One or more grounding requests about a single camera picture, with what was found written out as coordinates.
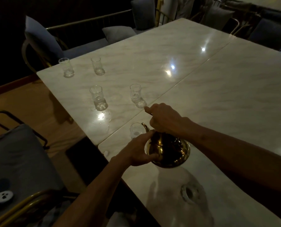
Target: forearm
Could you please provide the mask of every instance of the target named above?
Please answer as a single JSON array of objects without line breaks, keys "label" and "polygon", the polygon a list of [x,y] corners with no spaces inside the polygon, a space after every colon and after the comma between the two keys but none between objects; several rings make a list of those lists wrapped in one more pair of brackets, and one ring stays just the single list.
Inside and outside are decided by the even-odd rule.
[{"label": "forearm", "polygon": [[180,137],[219,167],[281,192],[281,156],[184,118]]},{"label": "forearm", "polygon": [[123,159],[113,157],[53,227],[101,226],[114,191],[128,167]]}]

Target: clear drinking glass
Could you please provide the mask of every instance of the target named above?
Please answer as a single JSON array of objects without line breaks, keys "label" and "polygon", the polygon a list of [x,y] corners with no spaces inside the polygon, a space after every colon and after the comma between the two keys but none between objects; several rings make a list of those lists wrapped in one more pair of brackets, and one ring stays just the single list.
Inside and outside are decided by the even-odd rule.
[{"label": "clear drinking glass", "polygon": [[146,133],[146,129],[143,125],[141,125],[141,123],[136,122],[130,126],[130,135],[132,139],[144,133]]},{"label": "clear drinking glass", "polygon": [[91,92],[92,99],[94,101],[96,110],[98,110],[98,111],[106,110],[108,107],[108,104],[104,98],[103,88],[101,86],[95,85],[90,88],[90,92]]},{"label": "clear drinking glass", "polygon": [[64,77],[70,78],[74,76],[74,70],[68,58],[59,59],[59,63],[64,71]]},{"label": "clear drinking glass", "polygon": [[132,84],[130,86],[130,96],[132,102],[135,103],[138,108],[147,106],[146,101],[141,97],[141,86],[139,84]]},{"label": "clear drinking glass", "polygon": [[103,65],[101,63],[101,58],[94,57],[94,58],[91,58],[91,61],[92,61],[92,66],[93,66],[95,74],[97,74],[98,76],[104,75],[105,70],[103,69]]}]

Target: person's left hand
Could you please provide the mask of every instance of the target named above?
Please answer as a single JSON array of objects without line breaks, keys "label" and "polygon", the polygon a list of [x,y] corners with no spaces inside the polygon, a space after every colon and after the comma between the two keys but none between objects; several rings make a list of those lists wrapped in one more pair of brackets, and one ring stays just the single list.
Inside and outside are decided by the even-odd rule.
[{"label": "person's left hand", "polygon": [[132,139],[128,145],[118,153],[117,157],[121,158],[129,166],[140,166],[151,161],[157,161],[159,159],[158,154],[147,155],[144,151],[146,142],[152,137],[154,132],[154,130],[151,130]]}]

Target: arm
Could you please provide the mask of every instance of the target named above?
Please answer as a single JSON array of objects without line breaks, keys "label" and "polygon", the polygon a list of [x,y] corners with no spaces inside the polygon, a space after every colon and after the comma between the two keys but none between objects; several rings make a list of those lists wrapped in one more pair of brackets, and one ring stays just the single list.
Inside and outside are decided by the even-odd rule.
[{"label": "arm", "polygon": [[145,111],[153,115],[150,125],[157,131],[183,138],[223,169],[281,192],[281,156],[200,126],[164,103]]},{"label": "arm", "polygon": [[53,227],[101,226],[113,193],[129,166],[139,166],[157,160],[158,155],[146,155],[144,147],[154,131],[134,138],[114,156],[86,190],[69,206]]}]

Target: wooden floor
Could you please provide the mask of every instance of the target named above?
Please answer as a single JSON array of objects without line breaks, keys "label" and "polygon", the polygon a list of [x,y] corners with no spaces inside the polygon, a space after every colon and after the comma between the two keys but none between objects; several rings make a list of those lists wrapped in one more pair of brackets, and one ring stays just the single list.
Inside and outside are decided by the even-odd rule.
[{"label": "wooden floor", "polygon": [[[44,83],[37,80],[0,94],[0,110],[14,114],[48,139],[48,156],[69,191],[81,192],[85,189],[84,183],[65,155],[65,151],[85,137],[85,134]],[[0,123],[9,128],[17,126],[13,120],[1,114]]]}]

